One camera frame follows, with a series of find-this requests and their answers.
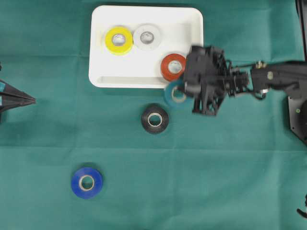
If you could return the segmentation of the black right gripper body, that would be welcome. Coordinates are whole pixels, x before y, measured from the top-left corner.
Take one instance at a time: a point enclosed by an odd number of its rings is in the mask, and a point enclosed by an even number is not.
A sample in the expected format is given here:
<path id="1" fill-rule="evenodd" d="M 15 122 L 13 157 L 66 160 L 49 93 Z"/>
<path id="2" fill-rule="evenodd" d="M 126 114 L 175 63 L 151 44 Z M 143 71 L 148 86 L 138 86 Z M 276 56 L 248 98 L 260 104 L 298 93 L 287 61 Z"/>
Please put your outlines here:
<path id="1" fill-rule="evenodd" d="M 215 116 L 228 95 L 236 96 L 246 92 L 249 85 L 248 74 L 234 68 L 224 56 L 224 50 L 214 47 L 213 63 L 217 75 L 208 76 L 201 86 L 201 93 L 194 97 L 193 113 Z"/>

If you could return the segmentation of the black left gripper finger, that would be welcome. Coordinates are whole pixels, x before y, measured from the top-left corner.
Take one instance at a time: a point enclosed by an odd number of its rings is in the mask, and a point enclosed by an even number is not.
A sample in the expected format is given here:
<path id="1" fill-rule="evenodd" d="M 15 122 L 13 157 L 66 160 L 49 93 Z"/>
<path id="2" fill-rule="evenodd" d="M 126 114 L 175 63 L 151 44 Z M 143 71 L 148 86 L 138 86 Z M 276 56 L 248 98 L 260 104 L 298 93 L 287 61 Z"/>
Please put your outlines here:
<path id="1" fill-rule="evenodd" d="M 17 97 L 17 98 L 24 98 L 28 100 L 33 100 L 34 98 L 28 94 L 26 94 L 23 91 L 20 91 L 19 89 L 11 86 L 10 84 L 0 81 L 0 94 L 1 95 L 7 95 L 7 96 L 12 96 L 12 97 Z"/>
<path id="2" fill-rule="evenodd" d="M 0 118 L 5 111 L 17 108 L 28 106 L 31 104 L 35 104 L 35 99 L 21 98 L 21 97 L 1 97 L 0 98 Z"/>

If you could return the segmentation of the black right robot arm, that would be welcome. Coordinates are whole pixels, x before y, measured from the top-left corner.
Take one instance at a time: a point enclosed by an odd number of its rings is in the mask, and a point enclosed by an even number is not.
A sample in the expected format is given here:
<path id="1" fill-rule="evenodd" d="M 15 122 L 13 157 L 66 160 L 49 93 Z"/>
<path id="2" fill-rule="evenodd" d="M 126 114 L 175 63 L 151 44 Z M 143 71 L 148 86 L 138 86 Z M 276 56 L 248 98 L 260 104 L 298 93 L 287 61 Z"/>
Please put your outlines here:
<path id="1" fill-rule="evenodd" d="M 195 103 L 193 112 L 217 115 L 225 96 L 250 94 L 258 100 L 269 89 L 285 92 L 293 99 L 307 97 L 307 63 L 286 61 L 266 64 L 258 61 L 249 65 L 248 72 L 233 66 L 224 51 L 213 46 L 192 46 L 187 56 L 184 81 L 195 86 L 190 94 Z"/>

